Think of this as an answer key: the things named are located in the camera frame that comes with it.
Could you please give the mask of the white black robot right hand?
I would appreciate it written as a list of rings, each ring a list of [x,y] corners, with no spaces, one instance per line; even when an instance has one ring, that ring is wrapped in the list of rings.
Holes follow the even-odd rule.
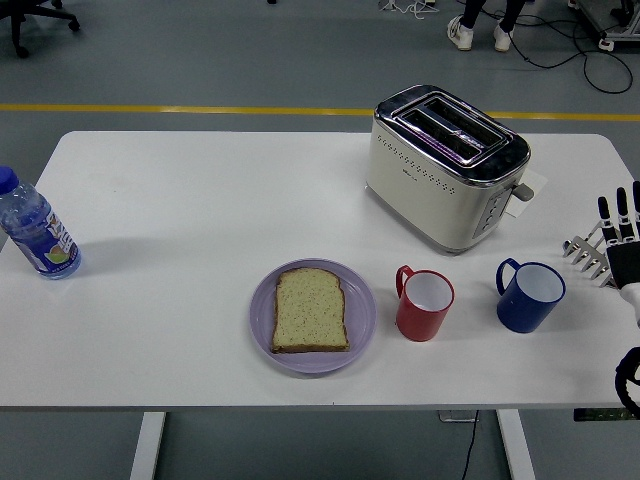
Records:
[[[639,323],[639,181],[632,184],[633,206],[629,210],[623,187],[616,191],[618,227],[614,227],[608,201],[598,198],[600,227],[606,242],[606,257],[621,297],[632,305]]]

